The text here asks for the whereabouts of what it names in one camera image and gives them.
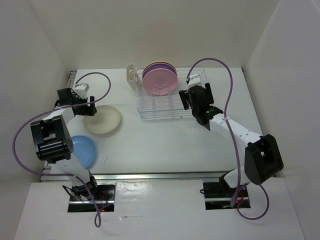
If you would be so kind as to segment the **cream plastic plate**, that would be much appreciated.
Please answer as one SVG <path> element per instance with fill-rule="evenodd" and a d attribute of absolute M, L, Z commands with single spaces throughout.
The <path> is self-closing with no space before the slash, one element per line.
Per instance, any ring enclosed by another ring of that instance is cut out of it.
<path fill-rule="evenodd" d="M 85 116 L 83 122 L 85 129 L 91 134 L 108 134 L 120 124 L 121 113 L 113 106 L 100 105 L 96 107 L 96 113 Z"/>

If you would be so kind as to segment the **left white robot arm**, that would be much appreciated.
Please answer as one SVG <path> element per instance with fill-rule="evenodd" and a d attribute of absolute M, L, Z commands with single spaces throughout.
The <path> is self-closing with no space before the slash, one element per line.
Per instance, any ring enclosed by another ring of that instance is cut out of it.
<path fill-rule="evenodd" d="M 75 88 L 57 91 L 54 112 L 30 124 L 37 157 L 56 165 L 71 180 L 72 188 L 64 187 L 70 196 L 93 200 L 99 195 L 99 186 L 93 175 L 76 159 L 74 144 L 67 123 L 75 116 L 94 116 L 95 98 L 87 97 L 89 85 L 81 83 Z"/>

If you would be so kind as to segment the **purple plastic plate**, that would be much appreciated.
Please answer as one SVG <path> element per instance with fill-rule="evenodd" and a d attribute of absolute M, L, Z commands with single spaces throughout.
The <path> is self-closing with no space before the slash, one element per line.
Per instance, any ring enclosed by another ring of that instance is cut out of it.
<path fill-rule="evenodd" d="M 156 70 L 156 69 L 165 69 L 165 70 L 170 70 L 171 72 L 175 73 L 177 75 L 177 70 L 175 67 L 172 67 L 167 64 L 154 64 L 151 66 L 146 66 L 145 69 L 142 72 L 142 77 L 144 77 L 147 73 L 150 71 Z"/>

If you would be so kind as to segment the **pink plastic plate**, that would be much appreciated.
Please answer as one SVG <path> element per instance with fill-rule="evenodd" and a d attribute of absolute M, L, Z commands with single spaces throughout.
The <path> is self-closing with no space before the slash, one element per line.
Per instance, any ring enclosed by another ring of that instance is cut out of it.
<path fill-rule="evenodd" d="M 178 86 L 178 76 L 169 69 L 153 69 L 142 77 L 142 86 L 149 94 L 167 95 Z"/>

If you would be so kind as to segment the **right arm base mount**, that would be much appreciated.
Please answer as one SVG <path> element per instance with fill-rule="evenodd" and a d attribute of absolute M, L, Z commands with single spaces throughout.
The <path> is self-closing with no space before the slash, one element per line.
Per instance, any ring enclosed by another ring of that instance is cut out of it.
<path fill-rule="evenodd" d="M 204 182 L 203 187 L 199 192 L 204 196 L 206 202 L 230 203 L 233 195 L 236 193 L 236 188 L 224 186 L 220 182 Z"/>

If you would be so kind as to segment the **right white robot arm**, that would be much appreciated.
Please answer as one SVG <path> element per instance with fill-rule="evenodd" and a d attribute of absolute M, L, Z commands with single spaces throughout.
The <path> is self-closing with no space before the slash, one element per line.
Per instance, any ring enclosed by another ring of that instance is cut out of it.
<path fill-rule="evenodd" d="M 218 189 L 223 196 L 231 196 L 238 186 L 261 185 L 284 168 L 275 137 L 250 131 L 215 107 L 209 83 L 180 90 L 179 96 L 184 109 L 191 109 L 198 124 L 233 141 L 237 156 L 244 153 L 244 163 L 219 178 Z"/>

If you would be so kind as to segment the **yellow plastic plate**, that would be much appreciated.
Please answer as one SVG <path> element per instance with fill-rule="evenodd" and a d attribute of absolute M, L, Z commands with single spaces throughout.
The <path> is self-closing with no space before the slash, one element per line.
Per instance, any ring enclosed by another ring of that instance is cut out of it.
<path fill-rule="evenodd" d="M 158 61 L 151 62 L 151 63 L 148 65 L 148 67 L 149 67 L 149 66 L 152 66 L 152 65 L 155 65 L 155 64 L 166 64 L 166 65 L 168 65 L 168 66 L 174 67 L 174 65 L 172 65 L 170 62 L 164 61 L 164 60 L 158 60 Z"/>

